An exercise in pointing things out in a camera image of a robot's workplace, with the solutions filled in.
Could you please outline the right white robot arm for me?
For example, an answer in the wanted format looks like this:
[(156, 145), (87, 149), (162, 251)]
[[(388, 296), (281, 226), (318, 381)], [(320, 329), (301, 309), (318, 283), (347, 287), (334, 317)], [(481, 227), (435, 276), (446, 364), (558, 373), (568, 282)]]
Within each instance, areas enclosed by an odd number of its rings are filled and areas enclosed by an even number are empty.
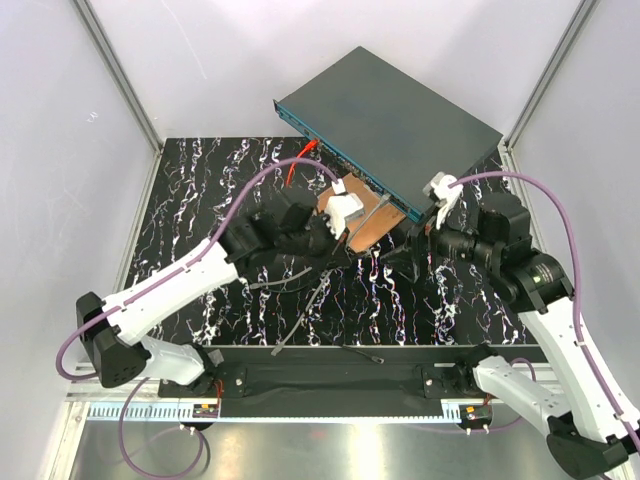
[(523, 315), (561, 386), (554, 394), (516, 371), (496, 349), (483, 344), (458, 357), (435, 380), (437, 392), (494, 397), (545, 438), (552, 457), (574, 479), (605, 476), (639, 449), (639, 411), (613, 380), (575, 314), (575, 289), (561, 264), (532, 245), (531, 215), (510, 193), (486, 196), (473, 227), (449, 228), (445, 203), (432, 206), (410, 228), (403, 245), (385, 254), (384, 265), (411, 282), (437, 258), (485, 270), (494, 292)]

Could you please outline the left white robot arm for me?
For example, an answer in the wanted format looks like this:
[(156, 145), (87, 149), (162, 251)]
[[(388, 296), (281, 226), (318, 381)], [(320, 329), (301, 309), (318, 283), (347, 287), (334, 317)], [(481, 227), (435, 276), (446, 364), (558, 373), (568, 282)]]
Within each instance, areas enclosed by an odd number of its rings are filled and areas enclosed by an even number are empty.
[(216, 366), (194, 344), (177, 345), (149, 331), (198, 297), (240, 279), (279, 255), (327, 263), (337, 252), (350, 217), (344, 196), (325, 209), (294, 204), (279, 212), (259, 209), (225, 224), (211, 239), (127, 290), (104, 299), (89, 292), (76, 302), (82, 343), (101, 385), (115, 388), (137, 377), (167, 380), (196, 396), (215, 386)]

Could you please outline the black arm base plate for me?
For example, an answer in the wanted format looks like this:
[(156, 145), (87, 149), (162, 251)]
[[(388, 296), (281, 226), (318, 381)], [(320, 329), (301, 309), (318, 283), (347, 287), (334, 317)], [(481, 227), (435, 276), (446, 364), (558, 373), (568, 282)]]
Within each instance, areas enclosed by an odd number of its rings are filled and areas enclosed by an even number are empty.
[(479, 346), (289, 347), (277, 355), (258, 347), (224, 347), (205, 355), (210, 376), (196, 392), (223, 388), (225, 398), (251, 398), (271, 392), (394, 392), (436, 398), (437, 390), (477, 394), (470, 370), (504, 351)]

